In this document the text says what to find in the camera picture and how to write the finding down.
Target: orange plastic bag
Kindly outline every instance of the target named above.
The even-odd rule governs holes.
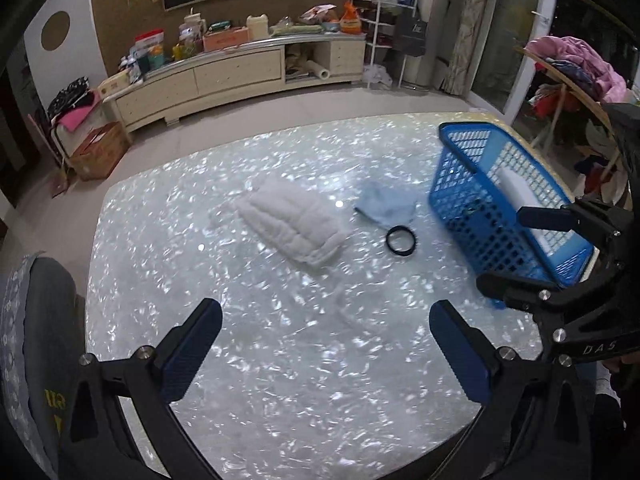
[[[358,16],[358,11],[351,2],[345,2],[344,4],[344,14],[340,20],[340,30],[346,34],[362,33],[362,22]]]

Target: door handle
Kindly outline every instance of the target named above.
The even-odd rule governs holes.
[[[539,12],[536,12],[535,10],[532,10],[531,13],[535,14],[537,17],[539,17],[540,21],[542,23],[544,23],[545,25],[548,25],[549,23],[551,23],[551,18],[546,17],[544,14],[540,14]]]

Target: black round band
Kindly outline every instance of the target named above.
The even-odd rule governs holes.
[[[411,247],[409,247],[407,250],[405,251],[401,251],[398,249],[395,249],[391,246],[391,244],[389,243],[389,237],[393,234],[393,233],[397,233],[398,231],[403,231],[405,233],[409,233],[411,235],[411,238],[414,239],[414,243],[411,245]],[[416,239],[415,239],[415,235],[414,232],[411,231],[411,229],[409,229],[407,226],[404,225],[397,225],[395,227],[392,227],[391,229],[389,229],[389,231],[386,233],[386,237],[385,237],[385,245],[386,248],[389,249],[393,254],[397,254],[398,256],[409,256],[410,254],[413,254],[415,251],[415,246],[416,246]]]

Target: hand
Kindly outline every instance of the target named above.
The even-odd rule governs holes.
[[[605,359],[602,364],[609,369],[612,374],[620,371],[620,365],[632,365],[640,363],[640,350],[633,352],[632,354],[623,355],[620,357],[613,357],[611,359]]]

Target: glass door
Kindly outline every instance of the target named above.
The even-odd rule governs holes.
[[[487,0],[472,59],[467,99],[513,123],[534,75],[534,63],[516,51],[548,34],[556,0]]]

